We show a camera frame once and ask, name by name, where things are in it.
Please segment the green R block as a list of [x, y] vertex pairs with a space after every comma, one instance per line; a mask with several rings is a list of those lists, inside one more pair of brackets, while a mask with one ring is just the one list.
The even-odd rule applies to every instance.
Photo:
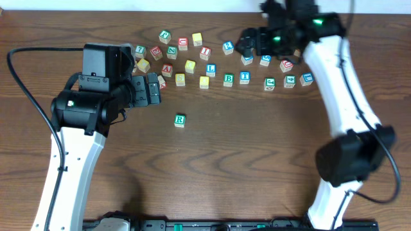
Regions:
[[175, 127], [184, 128], [186, 123], [186, 116], [182, 114], [177, 114], [174, 119]]

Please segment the green B block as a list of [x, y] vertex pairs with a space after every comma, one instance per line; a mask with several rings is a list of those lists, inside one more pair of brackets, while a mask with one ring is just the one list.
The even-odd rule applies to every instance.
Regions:
[[232, 87], [234, 83], [234, 75], [231, 73], [225, 73], [223, 77], [223, 86]]

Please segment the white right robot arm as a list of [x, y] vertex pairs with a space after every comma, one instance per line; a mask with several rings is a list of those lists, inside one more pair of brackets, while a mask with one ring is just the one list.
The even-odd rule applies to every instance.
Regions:
[[316, 83], [329, 119], [331, 141], [315, 155], [319, 188], [299, 229], [343, 230], [351, 198], [384, 160], [394, 173], [394, 196], [399, 194], [401, 175], [390, 153], [394, 129], [381, 124], [363, 93], [351, 60], [349, 22], [320, 12], [314, 1], [265, 1], [260, 8], [267, 26], [243, 30], [235, 50], [244, 58], [275, 57], [284, 73], [304, 62], [310, 71], [286, 76], [284, 85]]

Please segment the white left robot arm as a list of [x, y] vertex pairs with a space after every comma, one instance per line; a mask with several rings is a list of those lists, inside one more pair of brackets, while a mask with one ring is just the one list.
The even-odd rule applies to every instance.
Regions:
[[161, 102], [155, 73], [134, 76], [131, 44], [87, 43], [83, 67], [51, 103], [51, 159], [32, 230], [81, 230], [92, 173], [110, 126]]

